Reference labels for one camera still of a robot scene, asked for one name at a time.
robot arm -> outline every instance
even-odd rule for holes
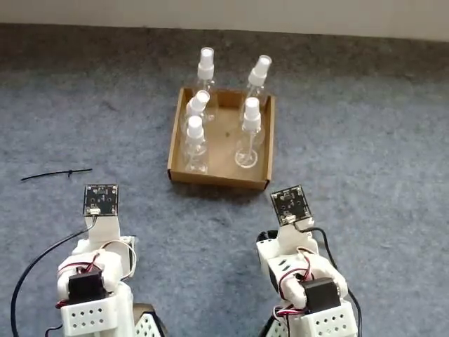
[[[345,278],[323,256],[309,230],[314,225],[300,186],[272,194],[281,227],[261,235],[257,250],[262,271],[281,297],[266,337],[357,337]]]
[[[133,312],[133,293],[123,282],[137,263],[134,237],[121,237],[117,185],[88,185],[84,216],[88,239],[79,240],[58,267],[58,307],[64,336],[164,337],[155,312]]]

black cable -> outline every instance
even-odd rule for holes
[[[56,242],[55,244],[53,244],[52,246],[48,247],[45,251],[43,251],[43,253],[41,255],[39,255],[37,258],[35,258],[33,260],[33,262],[31,262],[28,267],[25,268],[25,271],[22,273],[22,275],[20,275],[20,278],[17,282],[17,284],[15,285],[14,288],[14,292],[13,292],[13,297],[11,297],[11,330],[13,331],[13,336],[14,337],[19,337],[19,333],[17,330],[17,321],[15,318],[15,306],[17,303],[17,297],[19,295],[19,291],[20,291],[20,287],[22,286],[23,282],[25,281],[25,278],[27,277],[27,275],[29,274],[29,272],[31,271],[31,269],[33,269],[33,267],[48,253],[50,253],[53,249],[58,248],[61,244],[64,244],[65,242],[78,237],[81,234],[84,234],[86,232],[88,232],[93,226],[95,226],[95,224],[97,223],[97,217],[94,217],[92,220],[92,225],[90,227],[87,227],[84,230],[81,230],[79,232],[75,232],[71,235],[69,235],[68,237],[65,237],[64,239]]]
[[[54,328],[48,328],[45,331],[45,337],[50,337],[50,331],[59,330],[62,328],[62,324],[60,326],[54,327]]]
[[[326,235],[326,232],[324,232],[323,228],[320,227],[311,227],[311,228],[306,228],[305,230],[299,230],[301,233],[308,233],[308,232],[320,232],[321,235],[323,235],[323,240],[324,240],[324,247],[326,248],[326,251],[328,253],[329,256],[329,261],[330,263],[332,263],[333,267],[338,270],[337,267],[337,263],[335,262],[332,253],[330,252],[330,248],[329,248],[329,241],[328,241],[328,236]],[[351,291],[351,289],[349,289],[348,287],[348,294],[349,297],[352,299],[352,302],[354,302],[354,305],[356,306],[357,309],[357,317],[358,317],[358,337],[362,337],[362,308],[360,306],[360,304],[357,301],[357,298],[355,297],[354,293]]]
[[[22,178],[22,179],[20,179],[20,181],[26,181],[28,179],[34,179],[34,178],[40,178],[40,177],[46,177],[46,176],[54,176],[56,174],[65,174],[65,173],[67,173],[67,176],[70,177],[72,175],[72,173],[90,172],[90,171],[92,171],[91,168],[85,168],[83,170],[68,170],[68,171],[48,172],[48,173],[36,174],[35,176]]]

wire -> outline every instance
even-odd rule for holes
[[[324,247],[326,248],[326,252],[328,253],[329,256],[329,261],[330,263],[332,263],[332,266],[338,270],[337,267],[337,263],[335,262],[332,253],[330,252],[330,248],[329,248],[329,241],[328,241],[328,236],[326,235],[326,232],[324,232],[323,228],[320,227],[311,227],[311,228],[306,228],[305,230],[299,230],[298,228],[296,228],[299,232],[301,233],[309,233],[309,232],[320,232],[321,235],[323,235],[323,240],[324,240]],[[362,308],[360,306],[360,304],[358,303],[357,298],[355,297],[354,293],[351,291],[351,289],[349,289],[348,287],[348,294],[349,297],[352,299],[352,302],[354,302],[354,305],[356,306],[357,309],[357,317],[358,317],[358,337],[362,337],[362,324],[363,324],[363,320],[362,320]]]
[[[90,172],[90,171],[92,171],[91,168],[85,168],[83,170],[68,170],[68,171],[48,172],[48,173],[36,174],[35,176],[25,177],[25,178],[20,179],[20,181],[26,181],[26,180],[29,180],[29,179],[46,177],[46,176],[54,176],[56,174],[65,174],[65,173],[67,173],[67,176],[70,178],[72,173]]]
[[[60,326],[54,327],[54,328],[48,328],[45,331],[45,337],[49,337],[50,336],[50,331],[54,331],[54,330],[59,330],[62,328],[62,324]]]
[[[93,226],[95,226],[95,224],[97,223],[97,217],[94,216],[93,220],[92,220],[92,225],[87,227],[84,230],[81,230],[79,232],[75,232],[71,235],[69,235],[68,237],[65,237],[64,239],[61,239],[60,241],[56,242],[55,244],[53,244],[52,246],[48,247],[45,251],[43,251],[43,253],[41,255],[39,255],[37,258],[35,258],[29,265],[28,267],[25,268],[25,271],[22,273],[22,275],[20,275],[20,278],[17,282],[17,284],[15,285],[14,288],[14,292],[13,292],[13,296],[11,297],[11,330],[13,332],[13,336],[14,337],[19,337],[19,332],[17,330],[17,320],[15,317],[15,306],[17,304],[17,297],[19,295],[20,292],[20,287],[22,287],[23,282],[25,281],[25,278],[27,277],[27,275],[29,274],[29,272],[31,272],[31,269],[33,269],[33,267],[44,257],[46,256],[48,253],[50,253],[52,250],[58,248],[60,245],[64,244],[65,242],[78,237],[81,234],[84,234],[86,232],[88,232],[90,229],[92,229]]]
[[[93,257],[93,259],[92,259],[91,262],[73,262],[73,263],[69,263],[69,264],[65,265],[64,267],[62,267],[62,268],[60,268],[60,269],[58,270],[58,276],[61,274],[61,272],[62,272],[65,268],[68,268],[68,267],[82,267],[82,266],[84,266],[84,265],[87,265],[87,267],[85,267],[85,268],[80,268],[80,269],[81,269],[81,272],[91,272],[92,269],[93,269],[94,267],[96,267],[97,269],[101,270],[101,268],[98,267],[98,266],[94,263],[98,256],[100,256],[100,254],[99,254],[99,253],[96,253],[95,256]]]
[[[285,300],[286,298],[283,295],[283,291],[282,291],[282,281],[288,276],[291,275],[294,272],[304,272],[304,275],[302,276],[302,279],[306,279],[308,278],[309,274],[310,274],[310,260],[308,257],[304,256],[304,258],[306,259],[308,266],[307,269],[306,268],[294,268],[292,270],[289,270],[287,273],[285,273],[284,275],[282,275],[282,277],[279,279],[279,284],[278,284],[278,289],[279,289],[279,295],[281,296],[281,298],[283,300]]]
[[[113,244],[114,242],[118,242],[120,244],[124,244],[131,251],[131,253],[133,254],[133,265],[131,266],[131,270],[129,271],[129,273],[121,278],[123,280],[123,279],[126,279],[126,278],[130,277],[132,274],[134,274],[135,268],[137,267],[137,263],[138,263],[138,255],[136,254],[136,252],[133,249],[133,247],[131,247],[126,242],[123,242],[123,241],[120,241],[120,240],[111,240],[109,242],[106,242],[105,244],[103,244],[100,247],[100,249],[105,249],[106,247],[108,247],[110,244]]]

black cable tie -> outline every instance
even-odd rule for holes
[[[70,176],[73,173],[90,172],[90,171],[92,171],[91,168],[85,168],[85,169],[82,169],[82,170],[68,170],[68,171],[48,172],[48,173],[36,174],[35,176],[29,176],[29,177],[26,177],[26,178],[22,178],[22,179],[20,179],[20,181],[26,181],[26,180],[29,180],[29,179],[46,177],[46,176],[55,176],[57,174],[66,174],[66,173],[67,173],[67,177],[70,178]]]

white wall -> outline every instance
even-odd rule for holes
[[[0,22],[449,41],[449,0],[0,0]]]

